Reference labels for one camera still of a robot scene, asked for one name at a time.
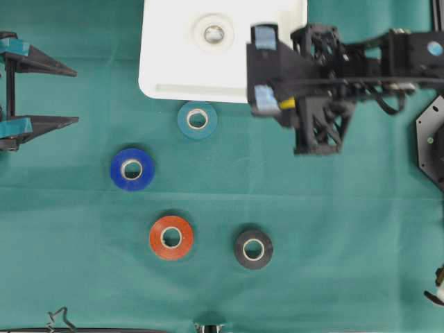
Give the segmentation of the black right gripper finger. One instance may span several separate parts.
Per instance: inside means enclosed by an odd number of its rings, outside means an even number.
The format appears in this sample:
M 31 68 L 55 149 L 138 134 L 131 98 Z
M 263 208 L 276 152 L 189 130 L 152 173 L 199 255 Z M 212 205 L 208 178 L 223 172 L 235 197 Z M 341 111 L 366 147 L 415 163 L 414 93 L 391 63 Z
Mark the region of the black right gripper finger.
M 249 90 L 274 81 L 312 77 L 312 62 L 280 41 L 276 24 L 255 24 L 250 27 L 246 61 Z
M 273 118 L 282 127 L 298 128 L 298 115 L 296 107 L 290 110 L 282 110 L 274 96 L 273 89 L 268 85 L 256 85 L 253 88 L 253 99 L 251 102 L 254 117 Z

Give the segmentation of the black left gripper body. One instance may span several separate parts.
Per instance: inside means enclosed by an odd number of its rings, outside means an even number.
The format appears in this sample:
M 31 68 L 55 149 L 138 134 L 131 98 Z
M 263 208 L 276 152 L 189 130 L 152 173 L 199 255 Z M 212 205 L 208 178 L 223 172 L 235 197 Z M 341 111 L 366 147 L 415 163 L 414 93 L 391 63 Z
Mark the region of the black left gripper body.
M 15 114 L 15 74 L 17 68 L 17 62 L 14 58 L 11 58 L 11 53 L 2 54 L 5 71 L 6 71 L 6 120 L 12 121 L 16 119 Z M 1 139 L 2 151 L 17 151 L 19 144 L 17 143 L 16 135 Z

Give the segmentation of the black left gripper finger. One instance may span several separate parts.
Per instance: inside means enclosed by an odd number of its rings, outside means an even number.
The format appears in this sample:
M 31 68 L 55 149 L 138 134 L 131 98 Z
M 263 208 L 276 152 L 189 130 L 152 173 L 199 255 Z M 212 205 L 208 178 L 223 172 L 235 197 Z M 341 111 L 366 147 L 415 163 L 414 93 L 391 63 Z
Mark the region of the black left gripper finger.
M 38 73 L 77 77 L 77 71 L 55 60 L 16 33 L 1 31 L 1 63 L 15 68 L 17 73 Z
M 25 115 L 1 121 L 1 145 L 20 146 L 53 130 L 78 122 L 78 117 Z

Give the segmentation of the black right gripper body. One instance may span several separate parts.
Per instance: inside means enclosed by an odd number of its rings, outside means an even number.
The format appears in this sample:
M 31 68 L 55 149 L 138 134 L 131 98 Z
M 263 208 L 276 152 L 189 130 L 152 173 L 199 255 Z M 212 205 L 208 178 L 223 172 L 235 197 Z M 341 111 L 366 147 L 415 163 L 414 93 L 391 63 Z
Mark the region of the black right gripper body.
M 339 153 L 358 102 L 374 100 L 385 108 L 377 89 L 382 61 L 367 50 L 384 47 L 382 36 L 343 43 L 335 26 L 308 24 L 291 34 L 294 50 L 319 67 L 319 75 L 303 79 L 293 95 L 291 121 L 296 155 Z

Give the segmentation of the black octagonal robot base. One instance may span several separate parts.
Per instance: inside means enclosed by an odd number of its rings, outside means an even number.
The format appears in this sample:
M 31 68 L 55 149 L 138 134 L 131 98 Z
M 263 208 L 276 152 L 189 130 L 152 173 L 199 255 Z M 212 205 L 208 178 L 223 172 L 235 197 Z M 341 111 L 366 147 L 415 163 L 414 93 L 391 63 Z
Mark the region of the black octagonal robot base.
M 437 96 L 416 119 L 419 169 L 443 191 L 443 96 Z

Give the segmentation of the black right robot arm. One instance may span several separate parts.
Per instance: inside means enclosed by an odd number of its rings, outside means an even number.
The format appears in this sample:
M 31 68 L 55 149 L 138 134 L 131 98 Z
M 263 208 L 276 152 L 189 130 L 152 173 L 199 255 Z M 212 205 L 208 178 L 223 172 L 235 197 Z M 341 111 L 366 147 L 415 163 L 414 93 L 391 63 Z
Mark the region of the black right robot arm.
M 308 24 L 278 37 L 257 24 L 246 47 L 247 100 L 256 117 L 271 117 L 296 134 L 297 155 L 340 152 L 359 102 L 401 112 L 417 88 L 443 88 L 443 34 L 391 30 L 345 43 L 338 28 Z

